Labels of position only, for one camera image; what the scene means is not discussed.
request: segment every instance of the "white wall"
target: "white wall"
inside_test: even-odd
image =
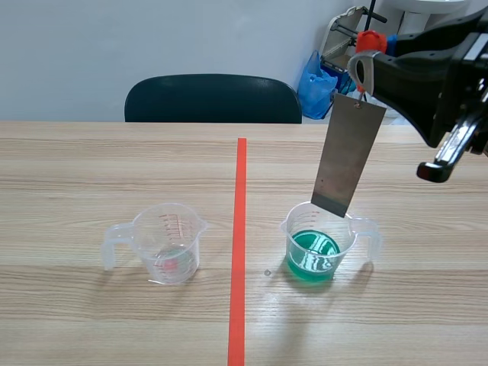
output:
[[[448,21],[457,17],[462,17],[464,15],[473,14],[483,8],[488,6],[488,0],[470,0],[466,6],[458,11],[452,12],[450,14],[433,14],[430,16],[426,27],[431,27],[433,25],[439,24],[443,21]]]
[[[156,75],[260,75],[294,88],[353,0],[2,0],[0,120],[123,120]]]

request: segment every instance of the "black chair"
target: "black chair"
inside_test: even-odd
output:
[[[126,122],[301,124],[297,93],[244,75],[169,75],[143,80],[125,101]]]

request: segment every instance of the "red marking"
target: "red marking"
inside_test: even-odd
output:
[[[246,139],[237,140],[228,366],[245,365],[246,335]]]

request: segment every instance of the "plastic measuring cup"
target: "plastic measuring cup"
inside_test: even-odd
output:
[[[186,281],[198,268],[198,241],[206,229],[207,223],[182,204],[149,207],[131,223],[113,225],[105,232],[101,245],[105,270],[115,266],[115,244],[125,243],[146,265],[152,281]]]
[[[368,257],[376,259],[383,239],[374,221],[341,218],[310,202],[293,207],[280,226],[287,236],[287,263],[308,281],[331,280],[345,255],[360,238],[368,239]]]

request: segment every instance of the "table surface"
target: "table surface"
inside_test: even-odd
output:
[[[282,264],[278,224],[310,199],[326,127],[0,123],[0,364],[225,365],[236,140],[248,139],[247,365],[485,365],[488,168],[450,181],[415,130],[380,129],[351,210],[378,222],[381,258],[349,254],[324,286]],[[105,272],[105,229],[163,202],[210,223],[201,266],[161,286],[128,248]]]

